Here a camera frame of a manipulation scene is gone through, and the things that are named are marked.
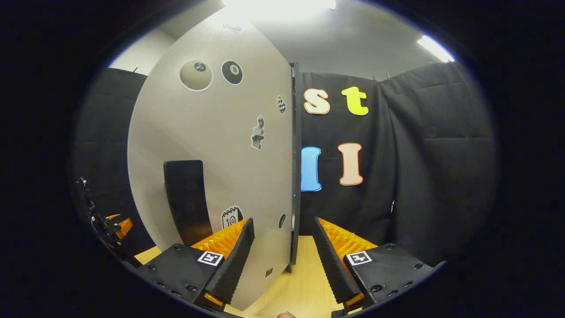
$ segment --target blue letter i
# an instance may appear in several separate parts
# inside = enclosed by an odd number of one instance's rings
[[[320,191],[318,182],[318,156],[321,150],[318,147],[302,148],[302,178],[300,191]]]

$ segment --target wooden floor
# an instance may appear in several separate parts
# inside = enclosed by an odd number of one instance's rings
[[[160,251],[154,247],[136,258],[150,261]],[[331,312],[343,309],[336,303],[311,236],[298,237],[296,265],[292,273],[284,272],[275,283],[244,311],[226,305],[225,312],[245,318],[276,318],[290,312],[297,318],[330,318]]]

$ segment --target white wall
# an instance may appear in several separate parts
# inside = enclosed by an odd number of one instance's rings
[[[155,29],[132,44],[109,67],[149,75],[157,61],[176,39],[160,29]]]

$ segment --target orange gripper pad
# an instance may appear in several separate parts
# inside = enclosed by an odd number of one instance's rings
[[[224,255],[227,259],[236,245],[237,239],[240,237],[241,230],[244,228],[248,219],[230,225],[225,229],[218,231],[200,242],[194,243],[191,247],[202,251],[214,252]]]
[[[329,241],[332,242],[333,249],[340,258],[341,264],[343,264],[346,269],[347,266],[345,266],[344,262],[344,256],[346,254],[362,252],[377,247],[377,245],[367,241],[366,239],[362,239],[335,224],[322,220],[321,218],[318,219],[320,220]]]

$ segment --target letter s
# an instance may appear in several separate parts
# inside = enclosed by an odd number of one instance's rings
[[[327,114],[330,109],[327,98],[328,94],[323,89],[309,88],[304,92],[304,108],[310,114]]]

